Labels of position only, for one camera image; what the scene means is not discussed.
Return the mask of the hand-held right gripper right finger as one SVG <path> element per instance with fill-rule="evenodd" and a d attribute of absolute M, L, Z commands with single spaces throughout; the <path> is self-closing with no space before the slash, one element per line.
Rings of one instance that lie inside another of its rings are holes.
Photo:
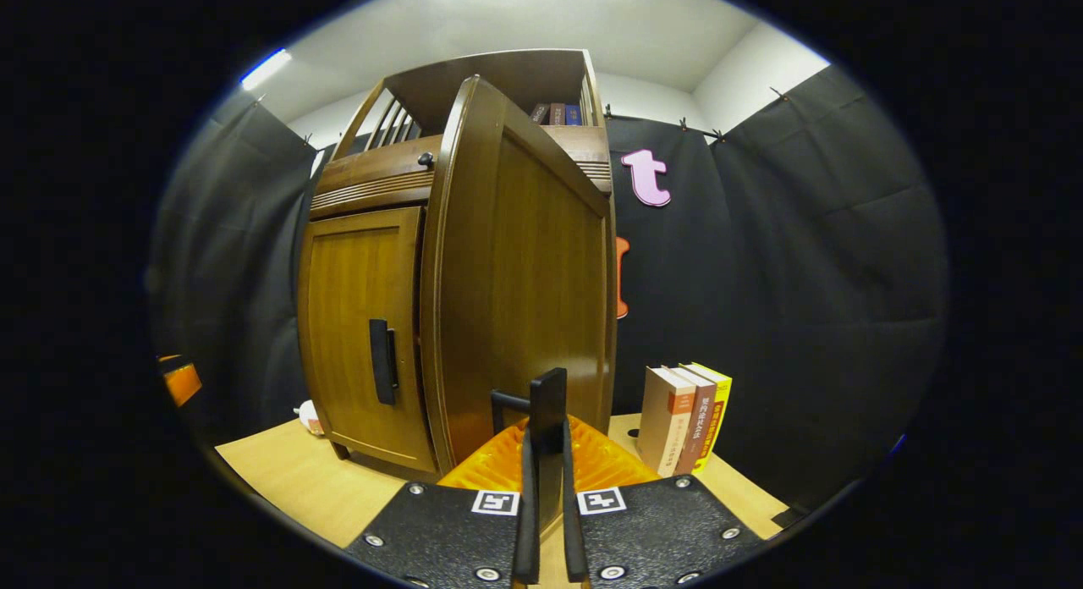
<path fill-rule="evenodd" d="M 574 584 L 693 586 L 767 544 L 693 475 L 576 492 L 574 470 L 564 421 L 564 557 Z"/>

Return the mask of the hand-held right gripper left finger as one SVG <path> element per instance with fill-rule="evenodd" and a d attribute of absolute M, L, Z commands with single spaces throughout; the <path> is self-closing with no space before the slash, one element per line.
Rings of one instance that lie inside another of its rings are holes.
<path fill-rule="evenodd" d="M 438 482 L 406 482 L 345 547 L 404 588 L 526 588 L 539 573 L 529 421 L 504 428 Z"/>

